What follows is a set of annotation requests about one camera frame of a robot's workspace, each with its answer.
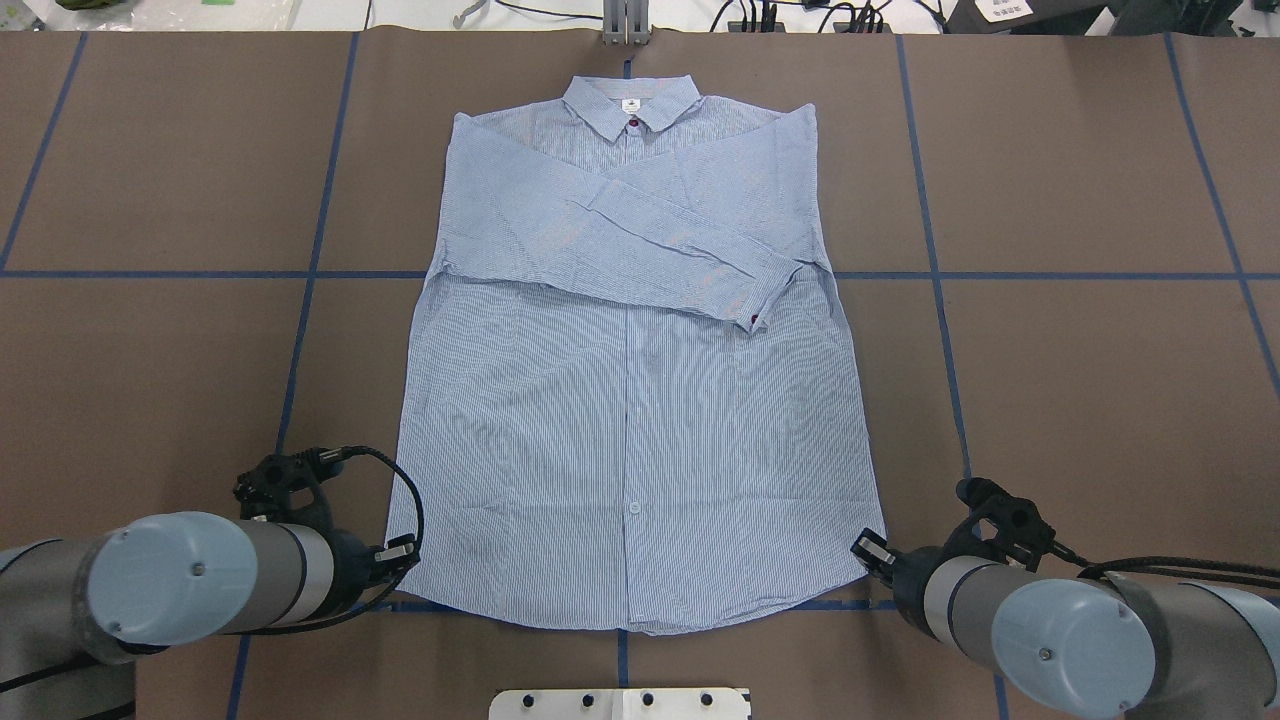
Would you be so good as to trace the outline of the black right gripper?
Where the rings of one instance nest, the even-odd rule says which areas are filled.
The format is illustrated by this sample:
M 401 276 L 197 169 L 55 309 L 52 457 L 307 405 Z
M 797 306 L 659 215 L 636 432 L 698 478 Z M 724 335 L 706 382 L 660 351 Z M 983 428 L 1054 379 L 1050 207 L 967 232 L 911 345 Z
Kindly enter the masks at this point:
M 969 509 L 966 518 L 941 544 L 911 551 L 890 548 L 874 530 L 863 530 L 850 552 L 874 579 L 884 579 L 892 591 L 900 615 L 910 626 L 927 632 L 925 587 L 943 562 L 957 557 L 1021 564 L 1036 571 L 1041 560 L 1053 552 L 1056 529 L 1038 506 L 1010 495 L 987 478 L 965 478 L 956 495 Z

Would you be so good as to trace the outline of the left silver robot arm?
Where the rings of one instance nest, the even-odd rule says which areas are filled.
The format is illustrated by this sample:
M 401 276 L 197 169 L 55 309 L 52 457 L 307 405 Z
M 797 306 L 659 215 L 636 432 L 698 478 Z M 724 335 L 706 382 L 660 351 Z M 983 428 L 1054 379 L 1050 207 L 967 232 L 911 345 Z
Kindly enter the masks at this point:
M 390 468 L 413 529 L 366 544 L 324 493 L 353 457 Z M 292 635 L 353 620 L 419 564 L 422 497 L 367 446 L 270 455 L 241 474 L 239 516 L 155 514 L 92 539 L 3 551 L 3 716 L 133 719 L 136 664 L 211 637 Z

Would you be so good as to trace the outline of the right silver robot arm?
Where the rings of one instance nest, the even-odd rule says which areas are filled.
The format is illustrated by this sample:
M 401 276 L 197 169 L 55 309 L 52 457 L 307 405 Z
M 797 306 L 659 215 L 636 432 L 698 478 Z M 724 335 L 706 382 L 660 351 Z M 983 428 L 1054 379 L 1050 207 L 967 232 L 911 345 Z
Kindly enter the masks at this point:
M 1263 719 L 1277 710 L 1274 568 L 1180 556 L 1092 562 L 1028 498 L 960 480 L 965 519 L 904 551 L 851 551 L 918 632 L 1076 719 Z

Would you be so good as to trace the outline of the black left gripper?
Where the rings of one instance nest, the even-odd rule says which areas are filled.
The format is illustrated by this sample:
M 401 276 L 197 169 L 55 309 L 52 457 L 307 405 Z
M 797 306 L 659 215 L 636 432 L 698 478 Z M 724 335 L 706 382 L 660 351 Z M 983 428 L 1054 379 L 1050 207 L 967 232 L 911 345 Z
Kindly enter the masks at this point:
M 353 456 L 352 450 L 268 455 L 236 480 L 239 519 L 279 527 L 292 542 L 300 571 L 285 616 L 339 616 L 365 592 L 401 582 L 419 564 L 415 534 L 381 547 L 338 527 L 323 484 Z

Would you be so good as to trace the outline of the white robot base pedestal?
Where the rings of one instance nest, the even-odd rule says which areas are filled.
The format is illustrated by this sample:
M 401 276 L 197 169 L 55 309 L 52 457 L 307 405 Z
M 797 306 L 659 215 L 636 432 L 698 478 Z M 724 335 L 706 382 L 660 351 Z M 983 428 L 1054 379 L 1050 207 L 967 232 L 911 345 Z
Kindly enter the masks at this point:
M 502 691 L 489 719 L 753 719 L 750 691 L 731 687 Z

